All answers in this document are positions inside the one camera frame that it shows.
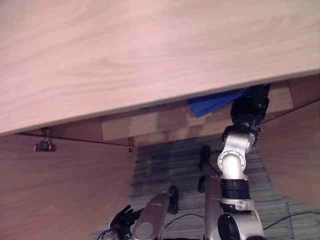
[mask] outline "black cable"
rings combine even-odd
[[[292,214],[292,215],[289,215],[289,216],[286,216],[286,217],[283,217],[281,219],[279,219],[278,221],[270,224],[269,226],[265,227],[263,230],[267,230],[268,228],[271,228],[272,226],[280,223],[281,221],[283,220],[286,220],[288,218],[291,218],[291,217],[294,217],[294,216],[298,216],[298,215],[304,215],[304,214],[318,214],[320,215],[320,212],[313,212],[313,211],[304,211],[304,212],[300,212],[300,213],[296,213],[296,214]]]
[[[166,229],[166,228],[167,228],[170,224],[172,224],[175,220],[178,220],[178,219],[183,218],[183,217],[186,217],[186,216],[197,216],[197,217],[199,217],[199,218],[205,219],[204,216],[201,216],[201,215],[198,215],[198,214],[194,214],[194,213],[188,213],[188,214],[185,214],[185,215],[176,217],[175,219],[173,219],[172,221],[170,221],[167,225],[165,225],[163,229]]]

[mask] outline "striped carpet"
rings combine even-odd
[[[221,135],[192,138],[140,147],[135,162],[130,204],[140,209],[156,194],[175,185],[180,191],[178,215],[168,215],[168,223],[175,217],[194,213],[204,215],[205,197],[198,193],[200,177],[198,162],[200,149],[209,145],[220,151]],[[218,153],[211,156],[216,165]],[[289,214],[314,211],[315,209],[289,196],[277,192],[271,184],[258,151],[254,148],[246,157],[245,174],[249,177],[250,195],[255,200],[263,227]],[[95,240],[99,233],[108,228],[108,222],[99,227],[87,240]],[[172,223],[163,232],[164,238],[203,239],[204,220],[186,216]],[[268,240],[320,240],[320,216],[314,214],[294,216],[267,229]]]

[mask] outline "wood grain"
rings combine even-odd
[[[82,240],[128,203],[135,153],[123,146],[0,138],[0,239]]]
[[[28,133],[44,134],[41,129],[28,131]],[[54,125],[50,136],[101,142],[102,129],[100,117]]]
[[[320,75],[291,79],[289,86],[295,108],[320,99]]]
[[[314,0],[0,2],[0,133],[319,72]]]
[[[233,124],[230,117],[229,107],[226,106],[224,109],[228,109],[228,111],[224,110],[223,112],[221,112],[221,114],[225,114],[225,118],[223,119],[216,119],[216,121],[207,122],[197,126],[181,127],[168,131],[159,131],[149,134],[138,135],[134,137],[134,144],[140,147],[145,145],[171,142],[183,139],[199,138],[223,133],[227,126]],[[270,114],[272,115],[273,113],[267,113],[266,118],[268,118]]]
[[[320,207],[320,101],[262,125],[258,150],[273,185]]]
[[[269,98],[268,113],[293,108],[287,81],[273,83]],[[211,128],[212,125],[221,121],[222,125],[224,123],[229,124],[231,122],[230,111],[231,104],[203,117],[196,118],[190,112],[187,102],[175,102],[142,110],[107,115],[101,117],[102,137],[104,141],[107,141],[182,128],[186,130],[189,127],[200,125],[207,125]],[[219,129],[219,132],[223,132],[225,126]]]

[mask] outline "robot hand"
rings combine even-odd
[[[130,227],[140,217],[143,209],[134,211],[131,205],[121,210],[109,224],[109,229],[103,231],[97,240],[128,240],[131,238]]]

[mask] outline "desk surface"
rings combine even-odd
[[[0,134],[319,71],[314,0],[0,2]]]

